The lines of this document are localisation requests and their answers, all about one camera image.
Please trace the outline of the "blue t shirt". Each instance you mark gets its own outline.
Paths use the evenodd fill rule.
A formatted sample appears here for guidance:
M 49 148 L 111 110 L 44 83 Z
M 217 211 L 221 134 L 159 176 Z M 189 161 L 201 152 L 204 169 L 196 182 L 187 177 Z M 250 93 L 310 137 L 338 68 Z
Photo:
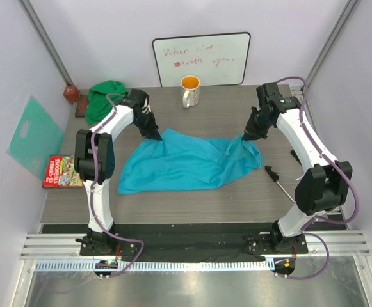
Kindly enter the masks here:
M 117 193 L 217 189 L 261 168 L 258 147 L 243 140 L 197 138 L 166 129 L 160 141 L 146 139 L 125 163 Z

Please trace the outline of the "white mug orange inside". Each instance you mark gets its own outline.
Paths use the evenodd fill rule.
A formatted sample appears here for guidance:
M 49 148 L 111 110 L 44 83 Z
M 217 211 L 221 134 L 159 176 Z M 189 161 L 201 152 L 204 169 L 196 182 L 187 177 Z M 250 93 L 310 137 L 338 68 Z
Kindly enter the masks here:
M 182 106 L 187 109 L 196 106 L 200 101 L 200 79 L 194 75 L 187 75 L 181 80 Z

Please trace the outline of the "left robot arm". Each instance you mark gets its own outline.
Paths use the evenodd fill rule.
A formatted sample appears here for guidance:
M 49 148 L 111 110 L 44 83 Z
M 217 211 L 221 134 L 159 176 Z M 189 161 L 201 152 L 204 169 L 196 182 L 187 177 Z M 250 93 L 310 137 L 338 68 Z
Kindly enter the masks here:
M 150 98 L 143 90 L 132 89 L 128 97 L 112 93 L 106 95 L 111 111 L 89 130 L 76 134 L 74 169 L 85 187 L 90 220 L 88 232 L 81 241 L 95 246 L 103 255 L 112 254 L 121 241 L 112 234 L 114 220 L 109 202 L 109 182 L 115 171 L 113 142 L 128 126 L 135 125 L 145 139 L 161 141 L 162 137 Z

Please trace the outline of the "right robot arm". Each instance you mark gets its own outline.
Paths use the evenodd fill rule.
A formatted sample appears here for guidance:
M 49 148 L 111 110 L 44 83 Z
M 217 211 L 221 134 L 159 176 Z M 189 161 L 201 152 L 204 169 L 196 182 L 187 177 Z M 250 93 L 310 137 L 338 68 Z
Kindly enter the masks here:
M 244 140 L 266 138 L 275 127 L 289 141 L 303 168 L 303 176 L 295 189 L 295 204 L 273 223 L 270 245 L 279 253 L 291 251 L 302 232 L 315 220 L 346 201 L 352 167 L 330 153 L 308 120 L 296 97 L 280 94 L 259 96 L 258 107 L 252 108 Z

